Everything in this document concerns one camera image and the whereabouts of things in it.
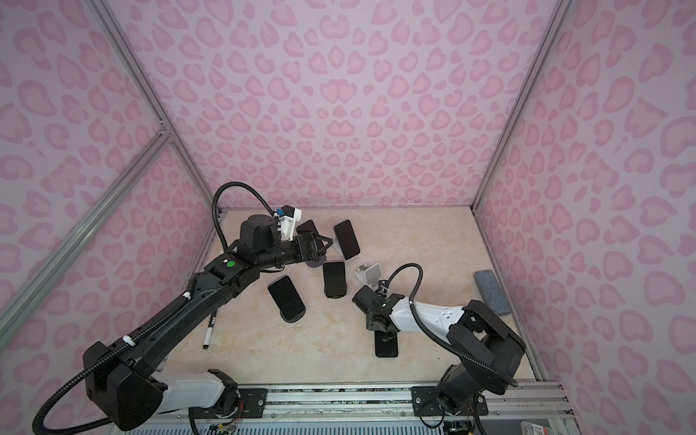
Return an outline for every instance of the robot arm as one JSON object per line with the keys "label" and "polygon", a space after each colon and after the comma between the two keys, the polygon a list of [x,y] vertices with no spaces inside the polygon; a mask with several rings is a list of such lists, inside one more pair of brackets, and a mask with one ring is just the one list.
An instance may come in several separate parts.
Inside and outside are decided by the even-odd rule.
{"label": "robot arm", "polygon": [[[402,294],[385,297],[365,286],[353,302],[365,313],[367,329],[388,333],[388,340],[400,331],[427,334],[425,327],[454,349],[448,350],[456,352],[461,362],[450,366],[436,387],[444,412],[457,415],[484,389],[504,394],[526,351],[524,341],[481,301],[447,307],[418,303],[413,296],[410,300]],[[479,339],[476,333],[485,335]]]}
{"label": "robot arm", "polygon": [[[281,210],[289,209],[292,208],[285,206]],[[299,210],[292,210],[298,221]],[[85,370],[39,410],[33,422],[34,432],[53,433],[43,425],[43,420],[80,379],[85,379],[87,396],[108,419],[94,422],[101,424],[90,427],[64,429],[67,432],[61,433],[83,432],[109,421],[127,431],[156,413],[184,407],[208,408],[219,404],[223,414],[231,412],[237,386],[224,373],[211,371],[172,379],[155,370],[184,337],[213,311],[239,296],[259,278],[262,270],[317,260],[333,243],[331,238],[311,232],[288,237],[290,229],[281,228],[282,222],[277,215],[250,216],[242,223],[239,241],[212,260],[203,273],[192,277],[183,295],[110,346],[97,342],[89,347],[83,355]]]}

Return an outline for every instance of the cable clip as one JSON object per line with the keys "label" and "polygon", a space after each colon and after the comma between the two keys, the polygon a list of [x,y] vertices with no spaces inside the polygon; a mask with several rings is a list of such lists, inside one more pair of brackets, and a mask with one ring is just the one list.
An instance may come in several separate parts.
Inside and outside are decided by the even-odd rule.
{"label": "cable clip", "polygon": [[123,341],[125,341],[130,347],[135,347],[135,342],[133,341],[132,338],[130,338],[130,335],[124,335],[122,337]]}

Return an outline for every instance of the black mounting plate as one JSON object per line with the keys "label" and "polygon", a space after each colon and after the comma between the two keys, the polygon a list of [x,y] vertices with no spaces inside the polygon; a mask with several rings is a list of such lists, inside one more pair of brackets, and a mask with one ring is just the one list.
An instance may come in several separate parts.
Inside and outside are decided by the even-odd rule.
{"label": "black mounting plate", "polygon": [[261,418],[266,407],[266,395],[268,390],[265,388],[242,388],[239,396],[244,402],[242,418]]}
{"label": "black mounting plate", "polygon": [[[488,415],[488,405],[486,398],[483,395],[483,402],[476,402],[476,411],[480,416]],[[413,414],[416,417],[441,417],[443,411],[437,402],[436,387],[411,387],[411,403],[413,405]]]}
{"label": "black mounting plate", "polygon": [[[242,388],[236,390],[235,394],[237,393],[240,399],[244,401],[242,418],[261,418],[263,416],[268,390],[265,388]],[[218,418],[216,414],[221,412],[221,410],[213,406],[211,408],[191,408],[191,412],[196,420],[200,420]]]}

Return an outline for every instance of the cable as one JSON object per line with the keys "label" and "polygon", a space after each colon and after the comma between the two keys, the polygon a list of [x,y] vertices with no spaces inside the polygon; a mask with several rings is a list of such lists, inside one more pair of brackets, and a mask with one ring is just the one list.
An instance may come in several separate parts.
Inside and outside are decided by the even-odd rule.
{"label": "cable", "polygon": [[479,361],[478,359],[474,358],[473,356],[466,354],[456,347],[452,346],[450,343],[446,342],[445,340],[439,338],[437,335],[435,335],[432,331],[430,331],[427,326],[422,322],[420,319],[420,316],[418,316],[418,311],[416,311],[416,304],[414,299],[416,298],[416,293],[418,293],[418,288],[420,287],[420,282],[423,280],[423,268],[416,263],[407,263],[404,264],[403,266],[399,267],[394,271],[393,274],[389,277],[387,280],[387,287],[391,284],[392,279],[401,272],[402,270],[408,268],[408,267],[415,267],[418,269],[418,280],[416,280],[416,285],[413,286],[413,291],[411,291],[411,294],[409,295],[409,307],[411,308],[411,314],[413,315],[413,319],[416,321],[416,324],[420,328],[421,331],[425,335],[427,335],[431,340],[433,340],[435,343],[440,345],[442,348],[445,350],[453,353],[454,355],[457,355],[458,357],[467,360],[469,363],[472,363],[479,368],[487,371],[488,373],[492,374],[493,376],[499,378],[501,381],[504,381],[507,385],[517,387],[517,381],[514,380],[511,376],[508,376],[504,373],[502,373],[500,370],[497,368],[493,367],[492,365],[488,365],[484,363],[483,361]]}
{"label": "cable", "polygon": [[[192,276],[191,279],[189,280],[189,284],[187,285],[187,290],[184,294],[190,293],[193,288],[196,286],[196,275]],[[159,320],[157,320],[155,323],[150,325],[149,327],[143,329],[142,331],[138,332],[138,334],[135,337],[131,337],[129,340],[131,340],[133,343],[137,343],[142,337],[145,337],[146,335],[150,334],[152,331],[155,329],[159,328],[164,322],[167,322],[174,314],[178,313],[179,310],[181,310],[188,302],[190,295],[188,297],[184,296],[184,294],[180,297],[178,301],[174,304],[174,306],[163,316],[160,317]],[[31,422],[31,430],[33,430],[34,434],[36,435],[73,435],[73,434],[78,434],[79,432],[84,432],[88,431],[100,426],[107,425],[111,422],[111,419],[109,418],[103,418],[101,420],[95,420],[89,423],[85,423],[84,425],[79,425],[79,426],[73,426],[73,427],[66,427],[65,429],[50,429],[45,426],[45,420],[46,416],[48,415],[49,411],[56,406],[56,403],[68,393],[68,391],[72,390],[78,383],[83,381],[87,376],[90,374],[94,373],[96,369],[102,367],[104,364],[108,363],[111,359],[121,355],[123,352],[127,351],[128,349],[131,349],[131,345],[129,345],[127,342],[122,342],[122,344],[118,347],[113,348],[112,350],[108,351],[105,355],[103,355],[101,358],[97,359],[94,364],[91,366],[87,367],[85,370],[82,370],[80,373],[75,375],[71,380],[65,383],[62,387],[58,389],[47,401],[44,403],[41,408],[37,411],[36,415],[34,416],[34,420]]]}
{"label": "cable", "polygon": [[244,400],[239,400],[239,412],[237,413],[237,417],[235,417],[234,420],[232,420],[232,423],[238,422],[242,419],[242,414],[244,413]]}
{"label": "cable", "polygon": [[220,239],[220,243],[222,243],[222,249],[223,251],[227,251],[227,240],[225,239],[225,235],[222,233],[222,228],[220,228],[220,213],[217,208],[217,203],[218,200],[220,199],[220,195],[222,193],[229,189],[230,187],[243,187],[249,192],[251,192],[252,195],[254,195],[259,201],[261,201],[261,204],[264,206],[266,211],[268,211],[268,214],[273,216],[273,209],[268,205],[266,200],[256,191],[252,186],[249,186],[248,184],[244,184],[242,182],[238,181],[230,181],[222,186],[218,187],[217,191],[213,195],[213,201],[212,201],[212,218],[213,218],[213,226],[215,227],[215,232],[217,232],[218,238]]}
{"label": "cable", "polygon": [[473,432],[473,429],[474,429],[474,422],[473,422],[473,419],[471,418],[471,415],[469,414],[470,410],[473,412],[473,410],[471,409],[471,403],[467,402],[467,404],[466,404],[466,431],[467,431],[467,433]]}
{"label": "cable", "polygon": [[278,272],[282,272],[285,270],[285,265],[283,265],[280,269],[276,270],[270,270],[270,269],[263,269],[260,271],[262,274],[277,274]]}
{"label": "cable", "polygon": [[[481,395],[481,393],[479,393],[477,391],[476,393],[474,393],[474,396],[472,397],[471,401],[473,403],[476,403],[476,401],[478,401],[478,398],[480,395]],[[476,422],[476,427],[478,427],[479,432],[481,432],[480,435],[486,435],[486,431],[483,430],[483,425],[481,424],[481,419],[478,416],[478,411],[476,411],[476,408],[477,408],[477,406],[475,404],[471,405],[471,410],[474,414],[474,421]]]}
{"label": "cable", "polygon": [[193,435],[200,435],[196,427],[196,419],[193,418],[193,408],[189,408],[189,424],[191,424],[191,433]]}
{"label": "cable", "polygon": [[[432,403],[433,403],[433,402],[424,403],[423,405],[420,406],[420,408],[423,409],[424,406],[429,405],[429,404],[432,404]],[[443,421],[445,421],[445,411],[442,411],[442,417],[440,417],[440,422],[439,422],[438,424],[434,425],[434,426],[433,426],[433,425],[427,424],[427,423],[425,422],[425,420],[423,420],[423,417],[422,417],[422,416],[418,416],[418,418],[420,419],[420,422],[421,422],[422,424],[424,424],[428,429],[437,429],[438,427],[440,427],[440,425],[442,425]]]}

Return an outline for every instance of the aluminum frame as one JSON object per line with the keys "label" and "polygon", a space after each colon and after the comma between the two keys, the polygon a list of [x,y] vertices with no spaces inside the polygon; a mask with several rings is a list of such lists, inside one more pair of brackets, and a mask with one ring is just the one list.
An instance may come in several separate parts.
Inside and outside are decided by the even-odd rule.
{"label": "aluminum frame", "polygon": [[577,0],[559,0],[551,13],[551,19],[548,22],[548,26],[546,26],[546,32],[541,39],[541,43],[537,48],[534,58],[532,58],[529,72],[525,76],[521,90],[515,99],[515,103],[512,105],[512,110],[505,121],[503,132],[498,139],[498,144],[496,145],[495,150],[493,151],[491,161],[488,163],[488,166],[484,172],[481,185],[474,196],[474,201],[471,205],[471,209],[474,211],[474,214],[476,214],[476,210],[478,210],[478,207],[481,205],[481,202],[486,195],[486,191],[491,184],[493,175],[495,175],[500,165],[500,158],[503,155],[503,151],[505,151],[509,145],[513,137],[513,133],[522,119],[522,115],[524,114],[529,101],[532,99],[534,89],[537,87],[537,84],[539,83],[539,80],[541,79],[541,76],[549,63],[549,60],[551,59],[551,55],[553,54],[556,45],[558,45],[558,41],[560,40],[563,30],[572,16],[573,9],[577,3]]}
{"label": "aluminum frame", "polygon": [[[245,425],[339,422],[418,422],[411,402],[412,386],[435,386],[436,382],[255,384],[239,388],[266,388],[263,417],[245,420]],[[560,383],[519,381],[503,396],[484,391],[489,414],[482,420],[549,419],[562,425],[575,415]],[[153,416],[145,425],[158,428],[188,423],[187,410]],[[466,415],[447,416],[447,421]],[[197,420],[200,423],[226,420]]]}
{"label": "aluminum frame", "polygon": [[211,222],[210,228],[208,228],[208,231],[205,233],[203,243],[200,245],[200,248],[198,248],[198,252],[196,253],[196,257],[193,260],[193,264],[191,265],[191,271],[189,272],[187,279],[190,278],[194,273],[203,270],[205,262],[208,259],[208,254],[210,253],[212,244],[213,242],[215,242],[215,237],[215,227]]}
{"label": "aluminum frame", "polygon": [[140,93],[142,94],[143,99],[145,100],[145,103],[147,103],[147,106],[152,114],[159,120],[159,124],[163,128],[167,128],[172,131],[174,136],[173,145],[177,155],[182,160],[186,172],[189,173],[189,176],[193,180],[193,183],[199,190],[201,196],[210,206],[212,204],[213,196],[208,188],[208,184],[184,146],[181,136],[176,130],[176,126],[169,118],[164,105],[157,96],[155,87],[150,83],[150,80],[145,73],[145,69],[128,43],[128,39],[126,39],[125,33],[123,32],[121,25],[118,23],[116,16],[113,14],[111,7],[108,5],[106,0],[84,1],[92,10],[92,13],[104,30],[104,34],[109,39],[109,42],[120,58],[121,63],[128,71],[130,77],[133,79],[135,86],[140,90]]}
{"label": "aluminum frame", "polygon": [[80,256],[84,248],[109,220],[125,196],[157,159],[171,133],[164,128],[147,144],[131,165],[116,179],[97,204],[65,236],[63,243],[47,258],[47,262],[17,291],[17,297],[0,315],[0,351],[46,299],[56,281]]}
{"label": "aluminum frame", "polygon": [[534,342],[532,341],[532,338],[529,335],[529,331],[527,331],[525,324],[522,322],[519,309],[517,308],[517,305],[515,304],[514,299],[512,298],[512,292],[510,291],[509,286],[505,282],[503,270],[500,268],[500,265],[498,264],[496,257],[491,252],[491,242],[488,240],[486,233],[483,231],[483,227],[481,226],[481,221],[479,220],[478,214],[474,213],[473,216],[479,233],[481,234],[481,238],[483,239],[483,244],[486,247],[488,258],[491,260],[491,264],[493,265],[493,271],[495,272],[496,277],[498,278],[500,286],[503,288],[503,291],[505,291],[505,296],[507,297],[507,300],[510,301],[510,307],[512,308],[512,319],[515,321],[517,331],[520,337],[522,338],[522,341],[524,341],[525,345],[527,346],[526,355],[527,359],[529,360],[529,364],[532,366],[532,371],[538,379],[542,381],[548,381],[548,372],[546,371],[544,364],[541,362],[539,354],[537,353],[537,348],[534,346]]}

